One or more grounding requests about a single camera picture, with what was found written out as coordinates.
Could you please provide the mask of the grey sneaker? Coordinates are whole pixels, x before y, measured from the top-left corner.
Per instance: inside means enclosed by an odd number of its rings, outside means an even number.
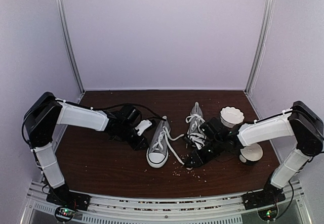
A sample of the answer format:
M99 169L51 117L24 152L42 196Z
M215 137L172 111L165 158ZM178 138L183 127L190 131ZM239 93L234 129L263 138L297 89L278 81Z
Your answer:
M169 151L172 152L180 164L184 165L184 161L179 157L170 144L170 141L176 141L182 138L184 134L180 134L179 136L173 138L171 137L170 132L171 127L168 122L168 118L165 115L162 117L162 120L156 127L152 141L146 151L146 160L150 167L162 168L168 160Z
M189 124L187 134L200 133L205 135L200 129L200 126L205 122L205 120L198 102L195 102L190 115L186 117L185 121Z

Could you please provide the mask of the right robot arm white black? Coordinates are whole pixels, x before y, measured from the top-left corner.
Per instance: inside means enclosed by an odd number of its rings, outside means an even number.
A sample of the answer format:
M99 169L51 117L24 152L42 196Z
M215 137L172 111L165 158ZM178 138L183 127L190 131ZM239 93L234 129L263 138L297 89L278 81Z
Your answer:
M184 165L198 168L231 150L237 150L242 163L254 164L263 157L261 142L293 137L295 147L270 174L260 192L260 201L268 205L306 163L323 153L323 121L302 101L295 101L292 107L264 119L244 122L244 118L238 108L225 107L218 118L204 122L200 129L206 143L192 151Z

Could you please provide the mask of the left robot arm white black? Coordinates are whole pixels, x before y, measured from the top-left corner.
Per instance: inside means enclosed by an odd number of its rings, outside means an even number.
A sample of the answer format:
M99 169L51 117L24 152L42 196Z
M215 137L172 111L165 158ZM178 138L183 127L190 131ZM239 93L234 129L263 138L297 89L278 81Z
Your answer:
M22 136L35 156L54 199L62 206L73 201L53 147L57 126L67 125L107 133L112 139L128 143L135 151L148 148L144 133L155 125L157 115L143 118L138 104L122 103L96 108L59 99L43 93L24 115Z

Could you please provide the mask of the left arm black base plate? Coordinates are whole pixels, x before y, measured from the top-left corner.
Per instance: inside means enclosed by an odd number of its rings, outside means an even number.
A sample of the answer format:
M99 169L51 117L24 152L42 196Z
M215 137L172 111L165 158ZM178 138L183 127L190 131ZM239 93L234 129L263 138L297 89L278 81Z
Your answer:
M50 190L46 201L59 206L65 206L72 210L87 211L90 203L90 195L71 192L69 190Z

